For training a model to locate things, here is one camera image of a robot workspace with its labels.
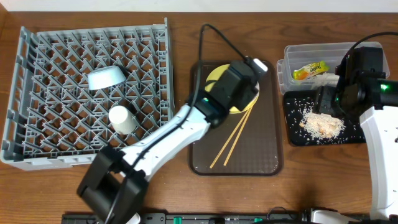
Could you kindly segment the yellow plate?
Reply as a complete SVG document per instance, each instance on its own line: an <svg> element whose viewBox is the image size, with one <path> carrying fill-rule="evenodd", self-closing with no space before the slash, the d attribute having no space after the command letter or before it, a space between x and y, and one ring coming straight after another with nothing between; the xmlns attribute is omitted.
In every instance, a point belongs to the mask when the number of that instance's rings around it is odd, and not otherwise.
<svg viewBox="0 0 398 224"><path fill-rule="evenodd" d="M213 71L210 72L210 74L207 76L206 82L205 82L205 90L206 91L210 91L213 88L213 85L215 84L215 82L220 79L221 75L223 74L224 71L226 71L228 69L228 67L229 67L229 64L220 65L219 67L216 67ZM250 108L252 108L254 106L254 104L256 103L258 98L259 98L259 92L256 94L256 96L251 100L251 102L243 110L239 110L239 109L237 109L237 107L232 107L229 110L229 113L230 114L239 114L239 113L246 112L247 110L249 110Z"/></svg>

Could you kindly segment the rice and food scraps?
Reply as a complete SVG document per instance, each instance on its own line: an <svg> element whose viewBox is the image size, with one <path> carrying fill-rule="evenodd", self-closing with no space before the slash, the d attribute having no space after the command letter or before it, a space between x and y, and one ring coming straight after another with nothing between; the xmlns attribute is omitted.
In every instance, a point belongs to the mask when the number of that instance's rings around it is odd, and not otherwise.
<svg viewBox="0 0 398 224"><path fill-rule="evenodd" d="M313 112L310 97L284 100L290 142L296 146L323 144L335 140L345 129L343 120Z"/></svg>

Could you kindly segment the green snack wrapper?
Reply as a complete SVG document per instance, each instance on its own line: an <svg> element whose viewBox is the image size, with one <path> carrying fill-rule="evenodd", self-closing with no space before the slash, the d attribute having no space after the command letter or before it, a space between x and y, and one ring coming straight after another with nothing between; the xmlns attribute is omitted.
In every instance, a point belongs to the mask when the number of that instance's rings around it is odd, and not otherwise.
<svg viewBox="0 0 398 224"><path fill-rule="evenodd" d="M329 66L325 61L319 61L315 63L310 63L308 65L303 66L302 68L295 70L293 72L293 78L295 80L305 80L312 78L321 73L325 73L329 71Z"/></svg>

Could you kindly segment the white cup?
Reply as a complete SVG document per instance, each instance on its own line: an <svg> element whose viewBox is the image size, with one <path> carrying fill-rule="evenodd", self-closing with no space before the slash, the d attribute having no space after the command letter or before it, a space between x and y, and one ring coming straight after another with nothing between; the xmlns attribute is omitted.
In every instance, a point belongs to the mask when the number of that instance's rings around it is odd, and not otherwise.
<svg viewBox="0 0 398 224"><path fill-rule="evenodd" d="M132 133L136 125L133 114L125 106L114 106L108 113L109 121L118 134L127 135Z"/></svg>

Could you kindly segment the light blue bowl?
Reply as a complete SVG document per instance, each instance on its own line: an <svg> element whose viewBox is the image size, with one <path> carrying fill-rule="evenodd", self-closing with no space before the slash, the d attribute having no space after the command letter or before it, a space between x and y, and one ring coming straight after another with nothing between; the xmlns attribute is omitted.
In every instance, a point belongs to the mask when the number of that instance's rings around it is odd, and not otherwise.
<svg viewBox="0 0 398 224"><path fill-rule="evenodd" d="M96 69L88 74L88 89L99 90L126 80L122 70L115 65Z"/></svg>

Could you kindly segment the pink bowl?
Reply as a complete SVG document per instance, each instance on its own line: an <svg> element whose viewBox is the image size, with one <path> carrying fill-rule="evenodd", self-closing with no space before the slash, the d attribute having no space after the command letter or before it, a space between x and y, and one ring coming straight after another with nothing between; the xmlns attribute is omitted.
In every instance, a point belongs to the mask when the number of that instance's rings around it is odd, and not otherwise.
<svg viewBox="0 0 398 224"><path fill-rule="evenodd" d="M257 99L259 98L259 93L260 93L260 86L259 86L259 82L257 82L256 83L256 86L255 86L255 88L256 88L256 90L257 90L257 93L256 93L256 95L255 95L255 97L254 97L254 101L257 101Z"/></svg>

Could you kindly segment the clear plastic wrapper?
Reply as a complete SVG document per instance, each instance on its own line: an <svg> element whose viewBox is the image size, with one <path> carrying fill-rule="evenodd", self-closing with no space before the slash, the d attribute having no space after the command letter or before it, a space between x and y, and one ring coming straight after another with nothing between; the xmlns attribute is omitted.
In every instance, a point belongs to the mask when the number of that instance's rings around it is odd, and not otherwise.
<svg viewBox="0 0 398 224"><path fill-rule="evenodd" d="M315 75L312 79L312 90L316 90L320 86L332 86L335 87L338 83L339 76L334 73L323 73Z"/></svg>

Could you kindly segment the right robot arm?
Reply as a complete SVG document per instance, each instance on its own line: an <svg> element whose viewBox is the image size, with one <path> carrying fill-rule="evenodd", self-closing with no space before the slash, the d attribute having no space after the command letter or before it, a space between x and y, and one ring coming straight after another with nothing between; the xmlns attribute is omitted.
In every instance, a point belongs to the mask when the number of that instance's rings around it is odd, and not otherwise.
<svg viewBox="0 0 398 224"><path fill-rule="evenodd" d="M321 86L313 112L360 124L372 182L370 223L397 223L397 82L377 47L351 48L336 67L335 87Z"/></svg>

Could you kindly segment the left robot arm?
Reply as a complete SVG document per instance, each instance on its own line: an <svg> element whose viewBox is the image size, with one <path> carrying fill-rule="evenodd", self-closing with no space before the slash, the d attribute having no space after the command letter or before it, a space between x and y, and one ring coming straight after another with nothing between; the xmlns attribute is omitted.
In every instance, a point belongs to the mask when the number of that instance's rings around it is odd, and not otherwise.
<svg viewBox="0 0 398 224"><path fill-rule="evenodd" d="M210 91L196 88L165 125L119 151L97 153L78 186L78 196L104 223L128 223L141 209L152 176L179 151L220 126L232 107L245 109L268 71L258 59L233 60Z"/></svg>

